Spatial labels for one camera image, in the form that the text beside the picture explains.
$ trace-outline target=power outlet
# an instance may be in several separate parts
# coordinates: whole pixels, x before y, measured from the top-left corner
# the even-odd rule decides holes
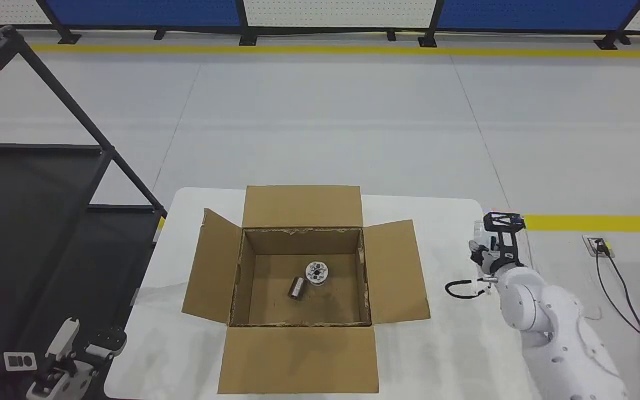
[[[611,247],[611,243],[609,243],[607,238],[605,238],[604,236],[582,235],[582,240],[584,241],[585,246],[587,246],[587,251],[589,251],[589,255],[591,257],[595,257],[596,253],[598,253],[597,241],[599,241],[599,240],[604,240],[604,242],[606,243],[607,247],[609,248],[609,254],[611,254],[611,258],[615,257],[615,254],[613,253],[613,248]],[[601,252],[598,253],[598,257],[607,257],[607,255],[604,254],[601,251]]]

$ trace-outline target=blue wall panel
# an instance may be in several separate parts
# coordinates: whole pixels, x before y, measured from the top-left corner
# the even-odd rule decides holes
[[[636,0],[445,0],[440,28],[616,29]]]
[[[68,25],[238,26],[235,0],[49,0]]]

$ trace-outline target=gray floor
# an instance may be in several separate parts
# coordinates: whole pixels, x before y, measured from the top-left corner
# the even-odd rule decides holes
[[[112,40],[93,35],[85,43]],[[305,40],[327,44],[332,37],[287,43]],[[583,38],[482,43],[593,48]],[[440,44],[478,41],[456,36]],[[43,58],[167,207],[185,186],[352,184],[366,194],[472,198],[485,210],[640,214],[640,59]],[[0,73],[0,91],[0,141],[92,143],[22,60]],[[94,201],[143,199],[113,168]],[[640,398],[640,336],[596,285],[581,234],[530,232],[534,264],[546,279],[574,291],[589,313],[601,312],[592,325],[631,398]],[[640,237],[608,236],[637,299]],[[606,269],[614,299],[623,304]]]

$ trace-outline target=open cardboard box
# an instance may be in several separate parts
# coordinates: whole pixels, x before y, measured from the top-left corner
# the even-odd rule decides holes
[[[430,314],[413,222],[362,225],[352,186],[250,186],[242,228],[205,210],[182,312],[229,326],[218,393],[378,392],[372,324]]]

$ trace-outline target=yellow floor line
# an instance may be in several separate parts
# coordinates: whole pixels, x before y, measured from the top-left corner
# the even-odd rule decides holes
[[[334,54],[389,56],[593,57],[640,58],[640,51],[578,49],[421,48],[380,46],[192,46],[192,45],[60,45],[33,44],[37,52],[85,54]]]
[[[530,231],[640,232],[640,215],[525,215]]]

